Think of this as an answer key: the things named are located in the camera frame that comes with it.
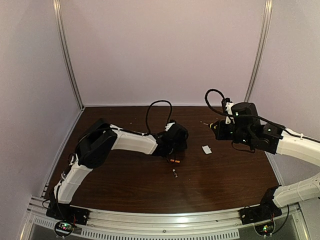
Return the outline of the yellow handled screwdriver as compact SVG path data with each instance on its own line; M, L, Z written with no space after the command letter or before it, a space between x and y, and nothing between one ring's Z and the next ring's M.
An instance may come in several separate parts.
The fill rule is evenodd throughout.
M207 127L209 127L210 129L216 129L216 127L217 127L216 123L205 123L205 122L203 122L202 124L207 126Z

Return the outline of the orange batteries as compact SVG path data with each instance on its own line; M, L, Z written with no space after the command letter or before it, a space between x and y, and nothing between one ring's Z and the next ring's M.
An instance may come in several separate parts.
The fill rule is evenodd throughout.
M170 159L169 161L171 163L176 163L176 164L179 164L181 162L180 160L176 160L176 159Z

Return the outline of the white battery cover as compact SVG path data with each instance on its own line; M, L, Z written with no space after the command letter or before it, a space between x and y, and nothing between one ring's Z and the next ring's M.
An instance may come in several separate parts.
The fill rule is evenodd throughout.
M209 154L212 153L212 150L211 150L211 148L210 148L208 145L202 146L202 150L203 150L203 152L204 152L206 155L209 155Z

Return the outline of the black aa battery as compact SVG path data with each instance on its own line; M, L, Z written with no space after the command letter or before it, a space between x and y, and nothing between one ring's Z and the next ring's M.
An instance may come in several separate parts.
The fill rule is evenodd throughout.
M172 170L172 173L173 173L173 176L174 178L178 178L178 174L177 174L177 171L175 169Z

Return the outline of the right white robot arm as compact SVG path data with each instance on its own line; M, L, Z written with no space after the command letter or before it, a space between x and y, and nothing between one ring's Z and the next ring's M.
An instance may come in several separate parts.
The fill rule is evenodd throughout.
M254 103L226 102L223 107L224 110L220 115L224 116L225 120L209 124L216 140L246 145L251 153L262 150L273 155L294 157L319 166L319 140L259 116ZM290 185L268 189L261 203L282 208L319 196L320 175L316 174Z

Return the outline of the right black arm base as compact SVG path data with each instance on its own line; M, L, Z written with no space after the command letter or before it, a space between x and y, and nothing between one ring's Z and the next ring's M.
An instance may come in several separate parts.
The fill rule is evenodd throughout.
M268 188L263 195L260 204L256 206L246 206L238 213L243 225L271 220L282 215L282 210L273 202L274 193L278 186Z

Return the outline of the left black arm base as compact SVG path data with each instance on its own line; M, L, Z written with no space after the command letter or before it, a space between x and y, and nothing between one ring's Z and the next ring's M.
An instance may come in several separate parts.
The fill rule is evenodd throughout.
M47 217L76 225L85 226L87 224L90 213L88 209L58 203L53 192L50 193L49 200L50 203L45 213Z

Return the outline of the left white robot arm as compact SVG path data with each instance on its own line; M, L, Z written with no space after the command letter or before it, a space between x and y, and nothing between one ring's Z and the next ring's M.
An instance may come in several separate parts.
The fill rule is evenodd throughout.
M138 152L163 157L187 149L188 130L171 120L159 133L142 133L107 123L104 119L95 122L79 139L68 166L53 188L54 201L70 204L86 176L104 164L114 150Z

